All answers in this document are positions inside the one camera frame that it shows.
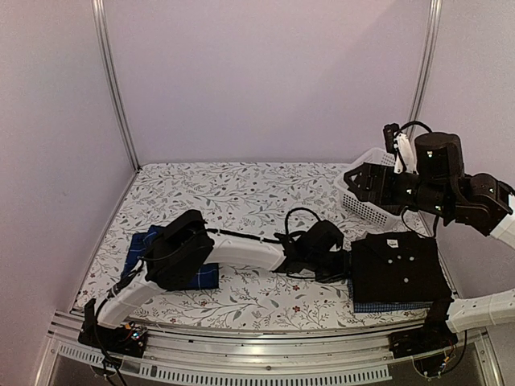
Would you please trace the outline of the blue plaid long sleeve shirt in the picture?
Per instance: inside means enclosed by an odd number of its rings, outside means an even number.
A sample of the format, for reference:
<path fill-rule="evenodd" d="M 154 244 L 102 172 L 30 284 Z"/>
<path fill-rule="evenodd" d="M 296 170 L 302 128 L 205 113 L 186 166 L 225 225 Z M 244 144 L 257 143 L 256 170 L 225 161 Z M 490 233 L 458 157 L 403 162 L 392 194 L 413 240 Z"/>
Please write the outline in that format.
<path fill-rule="evenodd" d="M 164 229 L 162 226 L 151 225 L 146 232 L 132 235 L 126 255 L 125 264 L 120 278 L 123 279 L 132 272 L 141 257 L 147 252 L 155 237 Z M 219 288 L 219 265 L 217 263 L 203 265 L 196 275 L 179 290 L 216 290 Z"/>

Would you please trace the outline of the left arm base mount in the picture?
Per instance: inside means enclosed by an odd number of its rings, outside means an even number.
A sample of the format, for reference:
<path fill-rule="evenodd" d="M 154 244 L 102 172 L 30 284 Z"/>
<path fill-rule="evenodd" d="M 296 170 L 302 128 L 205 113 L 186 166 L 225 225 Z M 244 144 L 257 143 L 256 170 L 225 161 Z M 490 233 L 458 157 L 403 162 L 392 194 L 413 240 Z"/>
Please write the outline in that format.
<path fill-rule="evenodd" d="M 103 327 L 98 322 L 98 313 L 96 299 L 93 298 L 84 307 L 78 342 L 108 353 L 142 358 L 148 340 L 147 329 L 134 322 L 123 323 L 114 329 Z"/>

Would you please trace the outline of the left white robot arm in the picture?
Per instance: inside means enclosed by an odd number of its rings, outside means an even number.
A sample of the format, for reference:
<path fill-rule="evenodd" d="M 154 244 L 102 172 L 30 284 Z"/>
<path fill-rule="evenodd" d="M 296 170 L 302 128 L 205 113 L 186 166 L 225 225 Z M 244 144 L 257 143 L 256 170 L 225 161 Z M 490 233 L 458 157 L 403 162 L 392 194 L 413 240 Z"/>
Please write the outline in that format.
<path fill-rule="evenodd" d="M 89 337 L 103 349 L 119 343 L 118 327 L 147 300 L 184 290 L 207 264 L 248 265 L 274 273 L 311 271 L 318 283 L 350 276 L 351 255 L 333 223 L 317 220 L 308 230 L 285 230 L 271 238 L 207 228 L 198 210 L 188 210 L 166 227 L 141 236 L 118 282 L 101 301 L 84 307 Z"/>

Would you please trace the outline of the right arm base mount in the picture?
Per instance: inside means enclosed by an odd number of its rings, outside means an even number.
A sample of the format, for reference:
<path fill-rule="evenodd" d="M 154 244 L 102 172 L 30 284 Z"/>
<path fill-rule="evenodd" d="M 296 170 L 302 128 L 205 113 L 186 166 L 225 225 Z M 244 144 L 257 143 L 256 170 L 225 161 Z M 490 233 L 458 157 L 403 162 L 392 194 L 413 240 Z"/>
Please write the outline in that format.
<path fill-rule="evenodd" d="M 447 312 L 452 303 L 451 298 L 435 301 L 420 327 L 389 334 L 389 351 L 393 357 L 400 359 L 438 351 L 436 355 L 415 359 L 413 365 L 415 371 L 426 378 L 443 375 L 459 342 L 458 335 L 447 325 Z"/>

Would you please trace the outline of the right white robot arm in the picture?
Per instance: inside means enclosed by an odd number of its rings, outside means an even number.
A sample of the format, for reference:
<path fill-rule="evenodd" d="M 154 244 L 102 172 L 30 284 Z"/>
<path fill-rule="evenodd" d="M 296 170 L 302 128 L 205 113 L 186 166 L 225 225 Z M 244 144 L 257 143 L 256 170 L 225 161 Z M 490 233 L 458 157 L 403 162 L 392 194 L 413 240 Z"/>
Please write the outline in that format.
<path fill-rule="evenodd" d="M 429 132 L 411 147 L 413 168 L 363 162 L 344 173 L 356 198 L 399 216 L 406 209 L 470 226 L 483 236 L 514 245 L 514 190 L 489 174 L 464 171 L 461 141 L 453 133 Z M 512 322 L 514 292 L 452 298 L 439 272 L 437 244 L 414 232 L 387 232 L 352 245 L 356 302 L 444 303 L 443 320 L 457 333 Z"/>

